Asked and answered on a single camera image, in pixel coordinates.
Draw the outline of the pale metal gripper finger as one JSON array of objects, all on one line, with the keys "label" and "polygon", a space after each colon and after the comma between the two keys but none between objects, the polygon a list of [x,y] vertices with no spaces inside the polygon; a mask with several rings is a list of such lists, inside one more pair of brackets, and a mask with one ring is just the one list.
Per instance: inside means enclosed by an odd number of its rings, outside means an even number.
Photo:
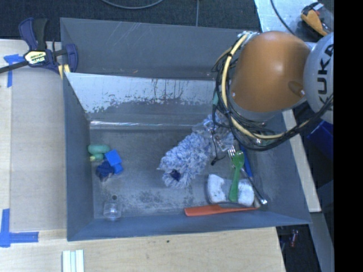
[{"label": "pale metal gripper finger", "polygon": [[227,134],[227,128],[217,117],[215,119],[208,117],[203,122],[195,125],[195,132],[203,137],[212,137],[214,135],[224,137]]},{"label": "pale metal gripper finger", "polygon": [[227,134],[226,136],[215,135],[213,139],[217,152],[227,152],[234,148],[234,137],[232,134]]}]

